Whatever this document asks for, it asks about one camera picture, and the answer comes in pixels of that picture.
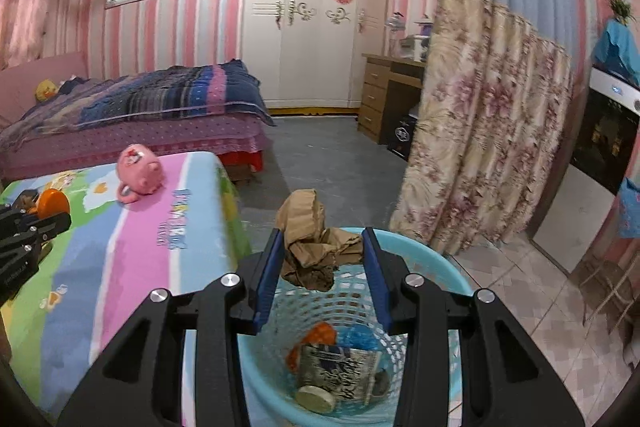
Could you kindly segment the blue plastic bag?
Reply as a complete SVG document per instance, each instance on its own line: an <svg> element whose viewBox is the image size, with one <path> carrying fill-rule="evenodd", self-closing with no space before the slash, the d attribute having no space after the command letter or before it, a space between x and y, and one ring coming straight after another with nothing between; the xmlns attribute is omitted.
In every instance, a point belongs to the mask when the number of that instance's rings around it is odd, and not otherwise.
<svg viewBox="0 0 640 427"><path fill-rule="evenodd" d="M383 351L380 340L364 324L352 324L337 331L336 343L340 347L364 351Z"/></svg>

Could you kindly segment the white wardrobe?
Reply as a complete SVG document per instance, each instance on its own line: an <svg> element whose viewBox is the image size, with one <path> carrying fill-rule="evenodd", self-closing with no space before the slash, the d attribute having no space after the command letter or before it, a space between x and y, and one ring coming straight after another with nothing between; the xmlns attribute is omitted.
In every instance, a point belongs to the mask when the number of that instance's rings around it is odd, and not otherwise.
<svg viewBox="0 0 640 427"><path fill-rule="evenodd" d="M244 0L241 54L273 109L359 106L386 0Z"/></svg>

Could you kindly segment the orange tangerine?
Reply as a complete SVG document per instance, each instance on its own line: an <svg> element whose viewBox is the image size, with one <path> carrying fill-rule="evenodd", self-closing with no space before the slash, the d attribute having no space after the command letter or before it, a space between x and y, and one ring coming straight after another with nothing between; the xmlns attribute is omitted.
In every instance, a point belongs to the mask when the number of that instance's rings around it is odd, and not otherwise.
<svg viewBox="0 0 640 427"><path fill-rule="evenodd" d="M58 213L69 213L70 201L66 195L55 188L47 188L37 199L36 213L39 219L47 219Z"/></svg>

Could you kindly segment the floral beige curtain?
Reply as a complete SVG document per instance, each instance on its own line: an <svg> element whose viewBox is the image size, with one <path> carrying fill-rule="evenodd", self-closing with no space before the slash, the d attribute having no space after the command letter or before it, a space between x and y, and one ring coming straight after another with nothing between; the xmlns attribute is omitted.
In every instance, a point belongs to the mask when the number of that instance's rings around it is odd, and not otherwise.
<svg viewBox="0 0 640 427"><path fill-rule="evenodd" d="M454 255L526 228L573 98L575 0L436 0L390 229Z"/></svg>

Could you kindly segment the orange cloth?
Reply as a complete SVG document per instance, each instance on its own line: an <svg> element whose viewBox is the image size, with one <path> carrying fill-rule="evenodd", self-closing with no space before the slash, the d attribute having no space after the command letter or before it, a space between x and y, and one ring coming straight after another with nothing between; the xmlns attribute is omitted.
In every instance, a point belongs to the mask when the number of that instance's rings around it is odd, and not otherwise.
<svg viewBox="0 0 640 427"><path fill-rule="evenodd" d="M328 322L320 322L312 326L307 334L288 351L285 358L286 367L292 374L296 374L299 367L300 350L307 345L334 346L337 331Z"/></svg>

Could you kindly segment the colourful cartoon bed sheet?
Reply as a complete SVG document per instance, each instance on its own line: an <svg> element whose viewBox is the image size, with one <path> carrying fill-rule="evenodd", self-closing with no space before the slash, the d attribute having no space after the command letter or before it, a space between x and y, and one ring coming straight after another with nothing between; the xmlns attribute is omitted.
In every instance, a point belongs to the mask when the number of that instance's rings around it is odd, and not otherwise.
<svg viewBox="0 0 640 427"><path fill-rule="evenodd" d="M199 291L250 251L226 169L212 153L162 157L164 185L124 205L114 165L11 183L70 201L70 229L1 308L17 381L54 421L89 366L155 288Z"/></svg>

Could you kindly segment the desk lamp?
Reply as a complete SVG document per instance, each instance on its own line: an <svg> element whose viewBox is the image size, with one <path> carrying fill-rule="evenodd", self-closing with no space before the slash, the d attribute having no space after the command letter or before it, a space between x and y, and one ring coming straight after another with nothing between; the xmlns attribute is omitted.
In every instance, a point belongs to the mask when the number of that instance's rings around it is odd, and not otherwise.
<svg viewBox="0 0 640 427"><path fill-rule="evenodd" d="M401 12L393 12L386 20L385 27L388 30L388 55L398 57L401 48L400 42L404 38L406 29L405 17Z"/></svg>

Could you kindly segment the black box under desk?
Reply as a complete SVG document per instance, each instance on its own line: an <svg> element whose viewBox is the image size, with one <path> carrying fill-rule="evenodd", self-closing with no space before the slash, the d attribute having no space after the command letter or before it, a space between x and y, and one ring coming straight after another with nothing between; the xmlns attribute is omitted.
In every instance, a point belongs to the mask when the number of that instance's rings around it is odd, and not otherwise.
<svg viewBox="0 0 640 427"><path fill-rule="evenodd" d="M387 144L387 150L402 159L408 160L414 129L416 129L416 117L410 114L402 116L392 132L390 142Z"/></svg>

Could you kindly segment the brown paper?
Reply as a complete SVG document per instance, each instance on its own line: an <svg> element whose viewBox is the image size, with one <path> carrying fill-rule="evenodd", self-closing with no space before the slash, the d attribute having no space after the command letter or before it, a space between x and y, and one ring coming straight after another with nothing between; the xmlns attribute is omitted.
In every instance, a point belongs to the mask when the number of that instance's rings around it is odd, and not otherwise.
<svg viewBox="0 0 640 427"><path fill-rule="evenodd" d="M361 236L341 228L326 227L326 212L311 188L288 195L276 218L283 233L284 259L280 275L307 291L329 291L334 273L343 265L360 265Z"/></svg>

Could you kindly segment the blue cloth with plant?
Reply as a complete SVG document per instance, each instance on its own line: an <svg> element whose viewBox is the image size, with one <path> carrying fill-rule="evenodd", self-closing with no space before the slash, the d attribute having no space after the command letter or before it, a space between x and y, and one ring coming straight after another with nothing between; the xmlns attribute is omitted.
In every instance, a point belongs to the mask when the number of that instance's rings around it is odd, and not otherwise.
<svg viewBox="0 0 640 427"><path fill-rule="evenodd" d="M606 22L593 50L593 63L639 87L639 52L628 23L634 20L631 4L626 0L608 0L612 16Z"/></svg>

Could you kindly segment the wooden desk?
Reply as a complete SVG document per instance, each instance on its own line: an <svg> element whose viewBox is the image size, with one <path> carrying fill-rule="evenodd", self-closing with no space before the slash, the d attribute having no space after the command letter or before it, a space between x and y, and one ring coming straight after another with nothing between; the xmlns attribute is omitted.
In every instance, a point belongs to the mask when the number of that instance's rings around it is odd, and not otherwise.
<svg viewBox="0 0 640 427"><path fill-rule="evenodd" d="M425 64L363 53L366 59L358 130L376 144L387 144L402 117L420 103Z"/></svg>

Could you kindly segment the striped blue purple quilt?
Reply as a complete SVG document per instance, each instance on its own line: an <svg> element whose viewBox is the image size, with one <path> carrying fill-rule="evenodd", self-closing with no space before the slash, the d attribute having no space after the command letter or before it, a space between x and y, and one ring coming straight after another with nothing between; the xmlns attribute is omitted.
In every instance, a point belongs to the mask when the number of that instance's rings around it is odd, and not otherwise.
<svg viewBox="0 0 640 427"><path fill-rule="evenodd" d="M1 145L17 148L43 135L124 122L250 114L272 124L260 82L240 60L198 67L171 66L116 79L75 77L1 131Z"/></svg>

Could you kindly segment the pink window curtain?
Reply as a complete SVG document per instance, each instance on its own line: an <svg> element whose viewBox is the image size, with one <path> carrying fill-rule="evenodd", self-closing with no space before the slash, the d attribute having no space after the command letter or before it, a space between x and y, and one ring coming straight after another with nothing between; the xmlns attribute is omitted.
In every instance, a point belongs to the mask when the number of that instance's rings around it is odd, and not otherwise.
<svg viewBox="0 0 640 427"><path fill-rule="evenodd" d="M82 0L1 0L3 69L82 48Z"/></svg>

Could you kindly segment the pink cartoon cup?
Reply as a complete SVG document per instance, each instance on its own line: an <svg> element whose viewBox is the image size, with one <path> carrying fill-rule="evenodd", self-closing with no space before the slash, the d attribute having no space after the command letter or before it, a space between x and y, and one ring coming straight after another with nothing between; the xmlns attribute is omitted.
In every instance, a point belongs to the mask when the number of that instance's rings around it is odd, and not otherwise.
<svg viewBox="0 0 640 427"><path fill-rule="evenodd" d="M141 144L130 144L116 162L119 179L117 199L123 204L137 202L141 196L154 194L165 181L158 157Z"/></svg>

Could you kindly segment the purple bed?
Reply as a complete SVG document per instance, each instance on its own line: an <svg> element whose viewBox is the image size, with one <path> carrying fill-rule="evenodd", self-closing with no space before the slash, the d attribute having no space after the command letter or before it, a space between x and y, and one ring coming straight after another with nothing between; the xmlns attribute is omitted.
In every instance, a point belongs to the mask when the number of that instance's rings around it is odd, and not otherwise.
<svg viewBox="0 0 640 427"><path fill-rule="evenodd" d="M35 107L40 81L52 80L58 90L66 80L86 75L80 52L43 58L2 70L1 131ZM225 166L262 170L262 152L268 148L266 127L250 114L224 114L179 120L124 122L61 134L43 135L17 148L1 145L1 176L8 180L43 176L57 171L106 164L125 147L139 143L157 155L204 150Z"/></svg>

